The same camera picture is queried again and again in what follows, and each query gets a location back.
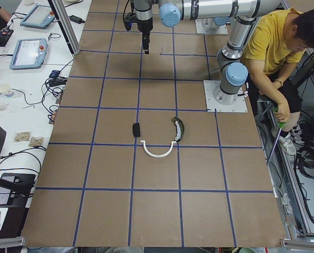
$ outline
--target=black shorts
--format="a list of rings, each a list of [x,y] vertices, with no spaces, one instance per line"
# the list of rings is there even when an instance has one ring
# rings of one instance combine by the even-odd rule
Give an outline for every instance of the black shorts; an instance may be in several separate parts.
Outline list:
[[[278,74],[279,72],[276,72],[268,76],[268,78],[273,82],[278,77]],[[255,86],[249,75],[247,77],[247,82],[249,84],[248,96],[250,98],[253,115],[255,116],[258,113],[259,89]],[[287,99],[291,113],[301,111],[302,98],[300,98],[297,88],[292,84],[290,79],[287,79],[283,83],[283,86],[278,88],[278,91],[280,91]],[[278,106],[276,102],[274,102],[273,100],[271,101],[274,103],[275,107]]]

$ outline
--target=white sneaker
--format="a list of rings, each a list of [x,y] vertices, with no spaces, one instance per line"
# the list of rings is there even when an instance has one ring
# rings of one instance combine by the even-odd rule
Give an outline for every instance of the white sneaker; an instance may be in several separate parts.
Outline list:
[[[272,128],[271,133],[274,136],[274,138],[277,137],[278,131],[279,131],[278,126],[275,128]],[[294,146],[294,143],[293,143],[293,140],[290,136],[290,133],[288,133],[288,135],[286,137],[279,136],[278,143],[279,143],[281,150],[283,152],[285,152],[286,154],[289,154],[289,155],[295,155],[296,154],[296,148]]]

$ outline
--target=green screwdriver handle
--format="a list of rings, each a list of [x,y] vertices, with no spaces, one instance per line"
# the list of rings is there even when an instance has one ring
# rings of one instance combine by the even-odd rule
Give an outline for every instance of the green screwdriver handle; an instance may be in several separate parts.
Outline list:
[[[273,110],[273,112],[278,112],[278,109],[279,109],[278,107],[275,107],[274,110]],[[280,122],[280,121],[279,121],[278,124],[279,124],[279,128],[282,129],[283,126],[284,126],[284,124],[285,124],[285,122]]]

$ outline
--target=white curved handle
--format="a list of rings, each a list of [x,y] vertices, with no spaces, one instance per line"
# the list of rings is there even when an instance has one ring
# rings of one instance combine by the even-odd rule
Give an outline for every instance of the white curved handle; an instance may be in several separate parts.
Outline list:
[[[176,144],[177,142],[176,142],[176,141],[172,141],[172,142],[171,142],[171,147],[169,148],[169,150],[168,150],[165,154],[152,154],[150,151],[147,150],[147,147],[146,147],[146,144],[145,144],[145,140],[140,140],[140,143],[142,143],[145,152],[146,152],[150,157],[153,157],[153,158],[163,158],[163,157],[168,156],[168,155],[171,153],[172,148],[173,148],[173,145]]]

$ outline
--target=white robot link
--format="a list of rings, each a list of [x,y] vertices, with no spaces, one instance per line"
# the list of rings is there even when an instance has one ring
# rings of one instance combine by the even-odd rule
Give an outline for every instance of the white robot link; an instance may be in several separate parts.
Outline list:
[[[137,23],[142,32],[145,54],[149,53],[150,31],[153,29],[153,4],[158,4],[161,22],[168,27],[175,26],[180,20],[214,17],[235,19],[229,40],[217,55],[222,80],[214,90],[214,97],[225,105],[235,101],[240,87],[246,81],[248,70],[239,59],[259,17],[275,10],[280,4],[280,0],[128,0],[129,2],[131,12],[123,17],[124,25],[129,31],[132,23]]]

